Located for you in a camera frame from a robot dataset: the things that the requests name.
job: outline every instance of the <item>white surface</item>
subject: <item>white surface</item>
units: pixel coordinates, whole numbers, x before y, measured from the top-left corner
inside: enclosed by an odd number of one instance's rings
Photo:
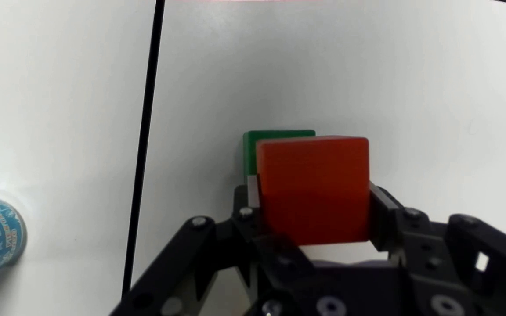
[[[153,3],[0,0],[0,195],[30,230],[0,274],[0,316],[118,300]],[[366,135],[373,181],[403,202],[506,230],[506,5],[167,9],[136,275],[190,216],[229,216],[250,128]],[[236,286],[222,277],[204,314],[243,311]]]

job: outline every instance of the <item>red block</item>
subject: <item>red block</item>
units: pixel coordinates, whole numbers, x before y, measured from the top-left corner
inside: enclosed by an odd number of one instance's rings
[[[317,137],[257,144],[262,214],[296,244],[370,239],[370,140]]]

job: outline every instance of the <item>vertical black line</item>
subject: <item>vertical black line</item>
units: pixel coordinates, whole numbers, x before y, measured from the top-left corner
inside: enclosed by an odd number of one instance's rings
[[[157,70],[159,70],[159,54],[160,54],[160,42],[162,42],[164,7],[166,7],[166,0],[157,0],[153,30],[152,30],[150,56],[148,56],[148,75],[146,75],[141,137],[139,137],[138,161],[136,161],[132,212],[131,212],[131,226],[129,226],[127,260],[125,260],[125,279],[124,279],[124,293],[122,293],[124,298],[131,291],[131,286],[132,286],[132,268],[134,268],[134,253],[136,253],[136,239],[138,239],[138,223],[141,218],[143,186],[145,186],[145,174],[146,174],[148,140],[150,140],[150,124],[152,124],[152,109],[153,109],[153,93],[155,93],[155,79],[157,79]]]

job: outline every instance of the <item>white table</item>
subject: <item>white table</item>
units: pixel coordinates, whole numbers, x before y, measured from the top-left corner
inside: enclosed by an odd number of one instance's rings
[[[0,316],[120,298],[153,5],[0,2],[0,196],[30,232]],[[370,137],[373,181],[406,205],[506,232],[505,3],[169,2],[153,116],[136,279],[185,219],[229,216],[250,128]],[[204,314],[245,311],[236,279]]]

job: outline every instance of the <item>green block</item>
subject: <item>green block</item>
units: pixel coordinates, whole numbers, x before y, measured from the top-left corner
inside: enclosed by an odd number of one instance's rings
[[[257,174],[257,142],[266,139],[315,137],[315,130],[250,130],[243,135],[245,177]]]

